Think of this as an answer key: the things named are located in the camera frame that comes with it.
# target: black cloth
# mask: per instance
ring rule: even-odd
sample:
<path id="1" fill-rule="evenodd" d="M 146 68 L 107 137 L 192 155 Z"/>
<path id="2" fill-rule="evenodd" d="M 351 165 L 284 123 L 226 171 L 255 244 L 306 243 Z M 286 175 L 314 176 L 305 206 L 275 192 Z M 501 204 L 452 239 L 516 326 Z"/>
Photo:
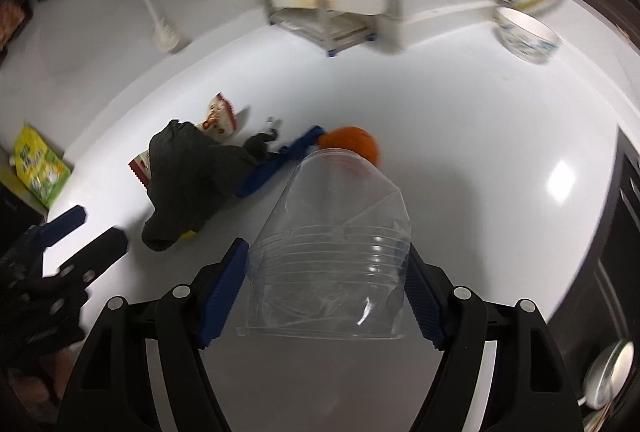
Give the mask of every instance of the black cloth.
<path id="1" fill-rule="evenodd" d="M 256 136 L 247 141 L 252 143 L 248 151 L 220 145 L 192 123 L 178 120 L 155 135 L 149 143 L 147 187 L 155 211 L 142 230 L 146 246 L 159 252 L 183 233 L 202 229 L 266 155 L 265 141 L 273 138 L 264 135 L 256 145 Z"/>
<path id="2" fill-rule="evenodd" d="M 31 368 L 84 338 L 79 319 L 87 300 L 84 284 L 43 277 L 43 249 L 34 227 L 0 258 L 0 368 Z M 60 304 L 55 311 L 55 303 Z"/>

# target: clear plastic cup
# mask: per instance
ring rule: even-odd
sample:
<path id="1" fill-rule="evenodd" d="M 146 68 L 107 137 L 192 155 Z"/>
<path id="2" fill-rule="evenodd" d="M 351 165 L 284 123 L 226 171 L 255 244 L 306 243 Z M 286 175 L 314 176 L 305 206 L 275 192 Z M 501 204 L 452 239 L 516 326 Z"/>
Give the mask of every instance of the clear plastic cup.
<path id="1" fill-rule="evenodd" d="M 411 224 L 402 194 L 354 152 L 300 163 L 249 252 L 246 327 L 398 338 Z"/>

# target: white bowl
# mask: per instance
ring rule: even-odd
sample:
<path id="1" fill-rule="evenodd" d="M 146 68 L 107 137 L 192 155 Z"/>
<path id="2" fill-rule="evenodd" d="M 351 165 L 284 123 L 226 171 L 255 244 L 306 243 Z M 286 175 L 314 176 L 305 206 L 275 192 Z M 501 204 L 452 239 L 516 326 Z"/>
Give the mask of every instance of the white bowl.
<path id="1" fill-rule="evenodd" d="M 528 62 L 546 62 L 560 45 L 556 32 L 519 10 L 499 6 L 495 9 L 495 22 L 505 48 Z"/>

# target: dark cabinet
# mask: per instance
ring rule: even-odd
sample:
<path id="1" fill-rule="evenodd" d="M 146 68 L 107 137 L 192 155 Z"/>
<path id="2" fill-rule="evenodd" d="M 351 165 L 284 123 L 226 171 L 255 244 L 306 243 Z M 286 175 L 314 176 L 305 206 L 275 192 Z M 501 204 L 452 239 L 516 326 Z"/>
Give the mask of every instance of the dark cabinet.
<path id="1" fill-rule="evenodd" d="M 640 423 L 640 171 L 638 153 L 622 132 L 609 194 L 589 252 L 549 322 L 551 334 L 581 396 L 591 362 L 622 338 L 634 342 L 632 371 L 603 431 Z"/>
<path id="2" fill-rule="evenodd" d="M 44 218 L 0 183 L 0 257 L 31 225 Z"/>

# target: blue brush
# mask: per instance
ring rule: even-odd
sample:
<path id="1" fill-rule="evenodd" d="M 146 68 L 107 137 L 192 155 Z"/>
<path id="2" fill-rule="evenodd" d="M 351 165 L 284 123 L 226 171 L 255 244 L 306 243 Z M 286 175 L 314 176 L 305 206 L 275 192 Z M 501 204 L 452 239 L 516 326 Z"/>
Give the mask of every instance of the blue brush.
<path id="1" fill-rule="evenodd" d="M 200 302 L 200 327 L 197 338 L 201 349 L 209 346 L 211 341 L 222 333 L 226 318 L 244 281 L 248 252 L 249 244 L 238 237 L 219 264 L 206 267 L 211 269 L 209 271 L 205 268 L 201 270 L 203 276 L 213 282 L 213 286 L 206 289 L 205 299 Z M 216 275 L 215 271 L 220 268 L 222 271 Z M 191 286 L 193 287 L 197 282 L 198 279 L 194 279 Z"/>
<path id="2" fill-rule="evenodd" d="M 289 147 L 283 145 L 277 153 L 272 153 L 267 161 L 258 165 L 255 170 L 244 180 L 244 183 L 236 190 L 236 196 L 247 197 L 267 183 L 282 166 L 290 160 L 302 159 L 306 156 L 309 147 L 316 144 L 318 138 L 324 135 L 324 129 L 314 125 Z"/>
<path id="3" fill-rule="evenodd" d="M 411 304 L 422 336 L 433 343 L 439 351 L 448 345 L 447 297 L 453 285 L 445 273 L 433 265 L 425 265 L 414 245 L 409 249 L 409 258 L 404 282 L 404 293 Z"/>
<path id="4" fill-rule="evenodd" d="M 184 47 L 184 41 L 180 41 L 178 31 L 167 21 L 161 17 L 160 13 L 151 2 L 151 0 L 143 0 L 146 9 L 149 11 L 152 21 L 154 22 L 154 42 L 158 50 L 165 53 L 177 51 L 178 48 Z"/>

